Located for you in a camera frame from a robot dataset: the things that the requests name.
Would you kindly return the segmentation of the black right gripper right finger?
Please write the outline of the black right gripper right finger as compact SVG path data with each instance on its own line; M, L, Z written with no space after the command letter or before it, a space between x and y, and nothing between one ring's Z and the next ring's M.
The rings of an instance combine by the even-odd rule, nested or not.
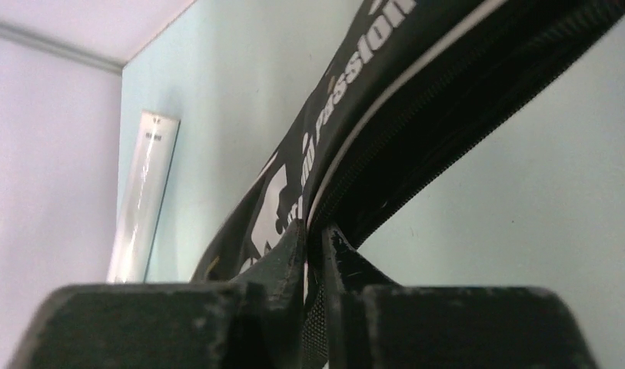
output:
M405 287L324 230L332 368L595 368L568 306L526 287Z

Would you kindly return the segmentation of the white shuttlecock tube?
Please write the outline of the white shuttlecock tube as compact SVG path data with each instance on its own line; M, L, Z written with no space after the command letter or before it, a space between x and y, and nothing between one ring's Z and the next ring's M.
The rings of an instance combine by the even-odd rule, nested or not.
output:
M151 257L180 121L143 111L118 222L107 282L141 283Z

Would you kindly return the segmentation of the black racket bag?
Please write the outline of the black racket bag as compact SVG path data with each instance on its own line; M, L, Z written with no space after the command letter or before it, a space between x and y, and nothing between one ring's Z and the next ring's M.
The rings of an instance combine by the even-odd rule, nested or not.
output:
M291 223L318 276L324 227L362 244L624 15L625 1L365 1L193 278L244 273Z

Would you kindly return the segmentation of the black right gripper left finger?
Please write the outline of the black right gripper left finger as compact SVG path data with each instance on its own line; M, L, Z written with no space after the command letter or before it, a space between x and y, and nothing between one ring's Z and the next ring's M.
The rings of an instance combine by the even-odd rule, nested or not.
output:
M10 368L299 368L305 226L230 281L82 284L40 304Z

